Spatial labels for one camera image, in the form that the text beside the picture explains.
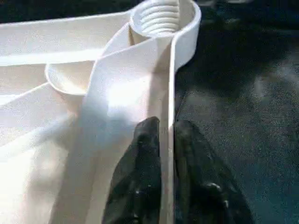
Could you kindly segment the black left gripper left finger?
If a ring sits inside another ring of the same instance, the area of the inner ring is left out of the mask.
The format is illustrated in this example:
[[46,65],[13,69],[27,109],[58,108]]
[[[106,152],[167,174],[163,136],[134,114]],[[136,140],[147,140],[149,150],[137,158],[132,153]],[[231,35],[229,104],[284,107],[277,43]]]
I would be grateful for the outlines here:
[[136,125],[133,139],[114,170],[102,223],[159,223],[162,193],[159,124],[160,120],[153,116]]

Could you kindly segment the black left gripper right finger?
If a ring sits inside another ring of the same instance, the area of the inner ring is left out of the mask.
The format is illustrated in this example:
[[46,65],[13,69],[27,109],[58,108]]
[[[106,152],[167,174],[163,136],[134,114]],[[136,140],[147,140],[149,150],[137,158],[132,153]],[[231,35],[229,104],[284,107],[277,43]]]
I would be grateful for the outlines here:
[[251,210],[231,171],[199,128],[174,124],[179,207],[184,224],[253,224]]

